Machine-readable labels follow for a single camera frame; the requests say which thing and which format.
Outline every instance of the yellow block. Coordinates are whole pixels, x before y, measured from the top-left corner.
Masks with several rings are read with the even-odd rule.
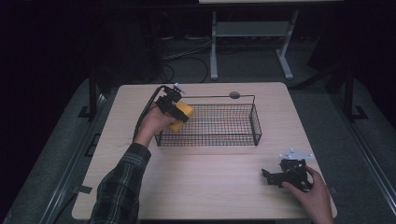
[[[186,105],[185,103],[183,103],[183,102],[181,102],[181,101],[178,101],[178,102],[176,103],[176,107],[177,107],[178,109],[180,109],[181,111],[183,111],[183,113],[184,113],[187,117],[189,117],[189,118],[190,118],[191,115],[194,113],[194,108],[192,108],[190,105]],[[184,124],[183,121],[178,120],[176,123],[169,124],[169,125],[168,125],[168,128],[169,128],[172,132],[176,133],[176,132],[181,128],[181,126],[183,126],[183,124]]]

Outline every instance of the human hand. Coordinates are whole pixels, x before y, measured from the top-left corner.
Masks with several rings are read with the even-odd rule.
[[[324,184],[322,176],[308,166],[306,166],[306,171],[312,175],[314,181],[310,191],[302,192],[288,182],[283,182],[282,186],[297,198],[315,224],[333,224],[330,192]]]
[[[155,133],[162,131],[166,125],[176,121],[177,120],[175,118],[164,115],[158,106],[151,104],[148,113],[140,124],[140,128],[134,142],[144,147],[148,147],[149,142]]]

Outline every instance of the plaid shirt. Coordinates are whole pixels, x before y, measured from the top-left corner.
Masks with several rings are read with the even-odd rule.
[[[100,183],[90,223],[136,223],[140,187],[150,157],[146,147],[137,143],[129,146],[116,168]]]

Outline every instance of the black wire basket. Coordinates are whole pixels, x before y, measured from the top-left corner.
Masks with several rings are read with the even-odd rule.
[[[155,134],[158,147],[257,146],[262,137],[262,129],[254,105],[255,97],[238,97],[252,97],[253,102],[190,105],[194,108],[194,113],[178,132],[173,133],[165,129]]]

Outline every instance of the person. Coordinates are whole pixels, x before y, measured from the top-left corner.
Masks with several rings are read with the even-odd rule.
[[[139,192],[151,156],[148,150],[149,142],[155,133],[175,121],[175,118],[165,116],[156,105],[151,105],[140,124],[136,138],[117,166],[101,181],[89,223],[137,222]],[[307,171],[313,176],[314,181],[314,187],[309,192],[303,193],[287,182],[283,182],[282,185],[299,200],[314,223],[333,223],[330,193],[317,171],[310,167],[307,167]]]

